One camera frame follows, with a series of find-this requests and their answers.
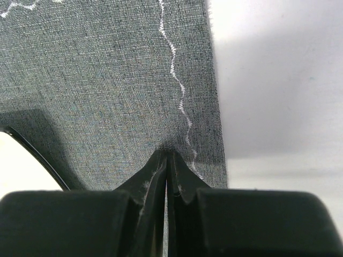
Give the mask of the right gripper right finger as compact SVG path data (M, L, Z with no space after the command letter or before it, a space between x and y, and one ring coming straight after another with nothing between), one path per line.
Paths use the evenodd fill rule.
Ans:
M167 153L169 256L342 256L323 202L292 191L211 188Z

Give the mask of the grey cloth placemat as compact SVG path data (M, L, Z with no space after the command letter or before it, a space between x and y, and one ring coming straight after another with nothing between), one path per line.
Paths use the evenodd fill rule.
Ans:
M205 2L1 1L1 124L79 189L156 149L227 187Z

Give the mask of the white square plate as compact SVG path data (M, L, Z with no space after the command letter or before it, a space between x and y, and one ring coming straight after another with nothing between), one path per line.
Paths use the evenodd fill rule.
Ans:
M67 191L70 187L21 134L1 126L1 197L16 191Z

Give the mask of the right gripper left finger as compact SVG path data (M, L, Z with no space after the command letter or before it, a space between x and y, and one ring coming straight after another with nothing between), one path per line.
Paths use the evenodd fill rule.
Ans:
M1 256L162 256L167 155L113 191L23 191L1 200Z

